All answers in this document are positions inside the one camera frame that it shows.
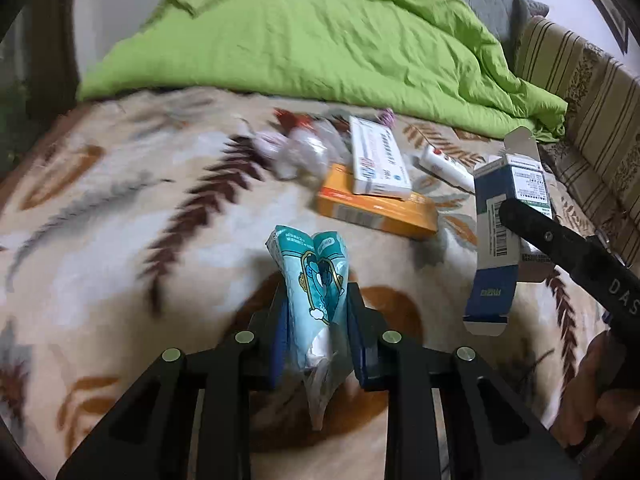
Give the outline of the person right hand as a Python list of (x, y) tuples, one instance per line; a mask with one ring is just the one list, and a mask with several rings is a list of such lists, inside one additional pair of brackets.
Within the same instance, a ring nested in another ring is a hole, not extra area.
[(593, 338), (577, 374), (564, 390), (558, 416), (550, 429), (563, 448), (582, 442), (586, 436), (587, 422), (596, 417), (618, 430), (628, 432), (639, 414), (638, 391), (612, 389), (604, 393), (597, 392), (597, 372), (609, 342), (609, 332), (602, 332)]

